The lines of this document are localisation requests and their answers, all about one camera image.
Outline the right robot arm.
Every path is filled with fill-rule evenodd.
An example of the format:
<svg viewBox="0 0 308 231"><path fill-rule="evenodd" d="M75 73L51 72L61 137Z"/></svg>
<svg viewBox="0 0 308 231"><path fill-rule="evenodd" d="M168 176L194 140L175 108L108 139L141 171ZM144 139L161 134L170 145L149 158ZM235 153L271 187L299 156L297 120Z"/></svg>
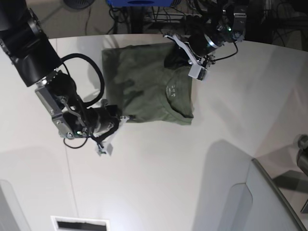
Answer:
<svg viewBox="0 0 308 231"><path fill-rule="evenodd" d="M63 139L91 139L96 142L99 153L106 153L111 146L108 138L118 130L121 118L116 105L95 107L105 90L103 74L97 64L80 53L60 58L24 0L1 1L0 46L25 85L37 86L35 93ZM60 70L65 61L73 58L87 61L98 75L100 91L89 102L78 95L69 71Z"/></svg>

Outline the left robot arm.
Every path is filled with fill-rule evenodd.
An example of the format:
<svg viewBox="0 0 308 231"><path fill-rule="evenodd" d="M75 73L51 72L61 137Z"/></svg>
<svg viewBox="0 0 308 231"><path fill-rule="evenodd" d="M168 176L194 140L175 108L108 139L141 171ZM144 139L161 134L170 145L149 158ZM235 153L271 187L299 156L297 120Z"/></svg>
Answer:
<svg viewBox="0 0 308 231"><path fill-rule="evenodd" d="M234 53L216 58L214 51L226 43L237 48L243 40L260 42L262 39L261 7L250 0L195 0L198 14L184 15L180 29L165 33L175 45L164 60L164 67L197 65L202 69L231 58Z"/></svg>

